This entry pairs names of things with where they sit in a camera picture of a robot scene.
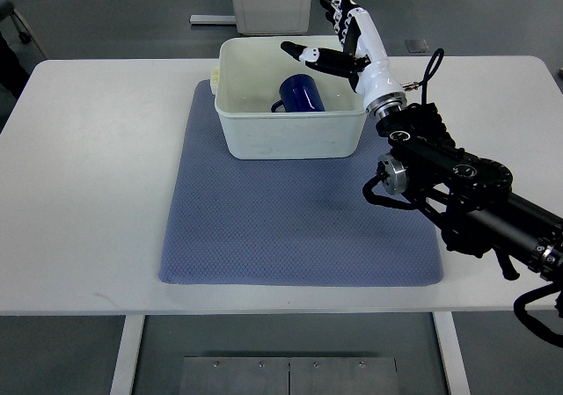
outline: table leg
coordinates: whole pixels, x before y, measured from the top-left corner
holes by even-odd
[[[110,395],[130,395],[131,391],[133,391],[137,356],[143,336],[143,325],[143,315],[125,317]]]
[[[435,311],[434,326],[442,352],[442,363],[451,395],[469,395],[469,384],[465,374],[456,327],[451,311]]]

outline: chair leg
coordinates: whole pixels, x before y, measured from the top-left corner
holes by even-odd
[[[14,12],[10,15],[10,17],[11,17],[11,21],[14,23],[16,27],[16,30],[18,30],[18,36],[19,39],[22,41],[22,43],[29,43],[31,40],[33,40],[35,46],[39,49],[43,57],[47,60],[48,59],[47,53],[43,49],[43,46],[39,43],[31,27],[27,24],[27,22],[21,16],[18,10],[14,10]]]

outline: mug handle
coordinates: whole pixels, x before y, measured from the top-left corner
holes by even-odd
[[[272,105],[272,112],[277,111],[280,106],[283,106],[283,100],[278,100]]]

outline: metal floor plate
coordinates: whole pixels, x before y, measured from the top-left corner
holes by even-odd
[[[186,357],[180,395],[398,395],[393,358]]]

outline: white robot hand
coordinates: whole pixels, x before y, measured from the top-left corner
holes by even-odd
[[[352,0],[320,0],[338,34],[343,53],[284,42],[281,48],[313,69],[347,77],[378,120],[406,105],[403,86],[391,76],[389,60],[369,13]]]

